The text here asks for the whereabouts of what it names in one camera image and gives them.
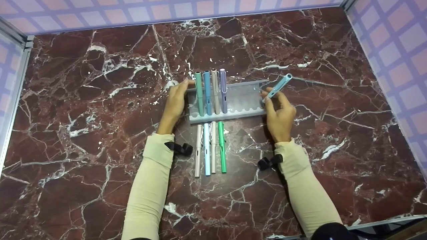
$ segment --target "beige fountain pen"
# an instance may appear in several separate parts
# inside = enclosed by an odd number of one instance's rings
[[[215,114],[219,114],[221,112],[221,109],[219,108],[219,86],[218,86],[218,72],[216,69],[212,69],[211,71],[212,76],[212,87],[213,87],[213,105],[215,109]]]

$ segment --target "lilac checkered wall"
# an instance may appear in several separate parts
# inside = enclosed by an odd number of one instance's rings
[[[343,0],[0,0],[26,34],[339,6]]]
[[[16,74],[20,67],[22,53],[20,46],[0,33],[0,156],[2,147],[8,140],[15,101],[19,97],[20,80],[17,80]],[[3,162],[0,157],[0,170],[2,168]]]
[[[348,18],[427,179],[427,0],[358,0]]]

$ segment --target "marble surface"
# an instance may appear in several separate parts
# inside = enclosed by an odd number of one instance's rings
[[[40,35],[0,179],[3,239],[119,239],[167,89],[197,70],[228,82],[295,79],[292,136],[345,224],[427,214],[425,182],[339,8]],[[161,239],[300,234],[263,117],[225,122],[228,172],[176,158]],[[176,141],[195,145],[183,117]]]

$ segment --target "finger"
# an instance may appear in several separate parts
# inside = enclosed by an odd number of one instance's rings
[[[260,92],[260,96],[264,99],[266,96],[268,95],[268,92],[266,91],[261,91]]]
[[[275,117],[276,111],[274,110],[273,102],[271,98],[265,97],[264,102],[266,104],[267,117]]]
[[[277,92],[275,96],[277,96],[277,98],[279,99],[279,102],[282,108],[293,108],[284,93]]]
[[[178,89],[176,90],[175,94],[179,94],[179,95],[183,96],[185,94],[185,91],[187,90],[189,84],[190,84],[190,80],[188,78],[186,78],[183,82],[178,84]]]
[[[178,85],[170,87],[170,89],[169,89],[169,96],[175,95],[177,89],[178,89]]]

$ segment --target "sleeve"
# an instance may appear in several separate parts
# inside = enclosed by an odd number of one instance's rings
[[[348,231],[348,229],[340,223],[330,222],[318,228],[311,240],[358,240],[359,238]]]
[[[159,223],[166,201],[173,151],[164,145],[174,135],[147,138],[142,163],[135,176],[126,208],[122,240],[158,240]]]
[[[333,202],[314,176],[305,148],[292,139],[276,143],[275,154],[283,156],[279,169],[286,179],[292,209],[305,235],[310,238],[326,223],[342,223]]]

